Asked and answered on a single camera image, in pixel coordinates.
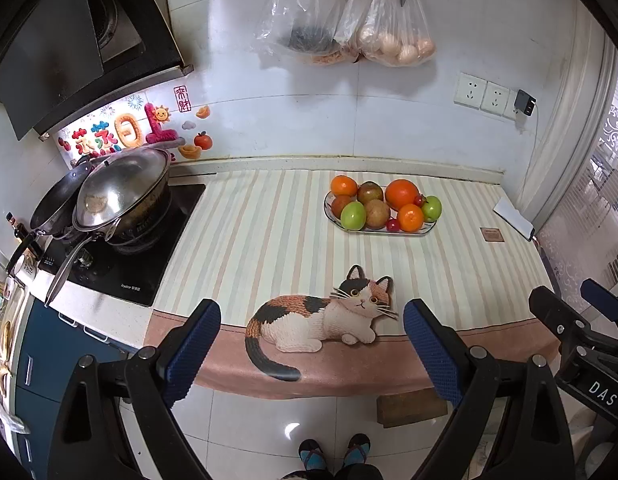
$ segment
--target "cat ear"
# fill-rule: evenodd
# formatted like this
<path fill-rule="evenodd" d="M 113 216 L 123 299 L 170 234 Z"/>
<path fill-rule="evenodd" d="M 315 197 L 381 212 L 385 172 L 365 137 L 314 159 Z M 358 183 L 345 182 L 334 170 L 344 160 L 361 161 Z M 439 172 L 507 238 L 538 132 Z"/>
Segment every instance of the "cat ear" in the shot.
<path fill-rule="evenodd" d="M 359 265 L 354 265 L 349 270 L 349 273 L 347 274 L 348 280 L 356 280 L 358 278 L 364 278 L 364 277 L 365 277 L 365 271 L 362 270 L 362 267 L 360 267 Z"/>
<path fill-rule="evenodd" d="M 383 276 L 377 282 L 375 282 L 375 284 L 382 288 L 388 294 L 391 290 L 391 286 L 393 285 L 393 280 L 389 276 Z"/>

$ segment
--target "white cable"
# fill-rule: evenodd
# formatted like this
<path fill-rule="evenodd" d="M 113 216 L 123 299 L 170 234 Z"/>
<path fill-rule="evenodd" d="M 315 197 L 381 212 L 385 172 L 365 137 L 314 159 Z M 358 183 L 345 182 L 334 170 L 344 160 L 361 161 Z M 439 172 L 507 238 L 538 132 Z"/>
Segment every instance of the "white cable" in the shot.
<path fill-rule="evenodd" d="M 531 167 L 531 161 L 534 158 L 534 152 L 536 151 L 536 141 L 538 140 L 538 123 L 540 122 L 540 112 L 538 105 L 536 104 L 536 134 L 534 135 L 534 147 L 531 149 L 531 155 L 529 156 L 529 162 L 525 171 L 525 178 L 522 180 L 522 189 L 520 190 L 519 200 L 521 200 L 525 194 L 525 186 L 527 184 L 527 176 L 529 174 L 529 168 Z"/>

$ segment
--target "gas stove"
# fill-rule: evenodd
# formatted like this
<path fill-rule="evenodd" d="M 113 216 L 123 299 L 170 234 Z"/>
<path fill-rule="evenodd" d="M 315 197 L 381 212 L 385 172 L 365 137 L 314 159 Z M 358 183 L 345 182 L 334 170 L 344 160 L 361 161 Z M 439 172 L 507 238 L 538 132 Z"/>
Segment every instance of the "gas stove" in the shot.
<path fill-rule="evenodd" d="M 79 254 L 69 281 L 121 300 L 151 306 L 169 259 L 204 190 L 204 184 L 171 186 L 171 206 L 162 220 L 166 228 L 160 230 L 156 243 L 137 254 L 121 254 L 100 238 L 87 244 L 86 253 Z M 78 240 L 71 237 L 52 240 L 39 268 L 55 274 Z"/>

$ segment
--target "screw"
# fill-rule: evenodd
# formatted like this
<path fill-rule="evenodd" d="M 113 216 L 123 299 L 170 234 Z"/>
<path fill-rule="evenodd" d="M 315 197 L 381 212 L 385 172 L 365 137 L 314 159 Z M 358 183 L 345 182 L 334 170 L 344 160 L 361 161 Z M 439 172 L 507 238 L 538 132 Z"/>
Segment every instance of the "screw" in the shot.
<path fill-rule="evenodd" d="M 138 357 L 140 359 L 150 359 L 155 355 L 155 347 L 153 346 L 145 346 L 144 348 L 140 348 L 138 350 Z"/>
<path fill-rule="evenodd" d="M 534 355 L 531 358 L 531 360 L 534 363 L 534 365 L 536 365 L 538 368 L 542 368 L 543 366 L 545 366 L 547 364 L 547 359 L 542 357 L 542 355 L 540 355 L 540 354 Z"/>
<path fill-rule="evenodd" d="M 469 353 L 476 359 L 484 359 L 487 357 L 487 351 L 481 346 L 472 346 Z"/>
<path fill-rule="evenodd" d="M 78 359 L 78 366 L 80 368 L 86 368 L 87 366 L 91 366 L 92 362 L 92 355 L 83 355 L 80 359 Z"/>

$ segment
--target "fruit plate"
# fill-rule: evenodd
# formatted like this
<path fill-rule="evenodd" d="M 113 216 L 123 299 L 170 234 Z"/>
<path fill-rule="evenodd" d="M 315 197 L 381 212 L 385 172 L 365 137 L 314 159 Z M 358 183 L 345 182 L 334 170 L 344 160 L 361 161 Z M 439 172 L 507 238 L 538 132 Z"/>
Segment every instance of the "fruit plate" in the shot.
<path fill-rule="evenodd" d="M 415 233 L 406 233 L 404 231 L 398 231 L 398 232 L 392 233 L 391 231 L 387 231 L 386 227 L 383 227 L 382 229 L 370 229 L 368 227 L 363 227 L 360 231 L 351 231 L 349 229 L 345 229 L 342 226 L 342 224 L 340 224 L 340 220 L 338 220 L 331 212 L 331 202 L 333 202 L 335 199 L 336 199 L 336 196 L 332 192 L 327 193 L 327 196 L 324 197 L 324 214 L 329 220 L 331 220 L 334 224 L 336 224 L 340 229 L 348 233 L 368 233 L 368 234 L 374 234 L 374 235 L 422 236 L 422 235 L 427 234 L 429 231 L 431 231 L 433 226 L 436 225 L 436 222 L 425 222 L 422 225 L 422 227 L 418 229 Z"/>

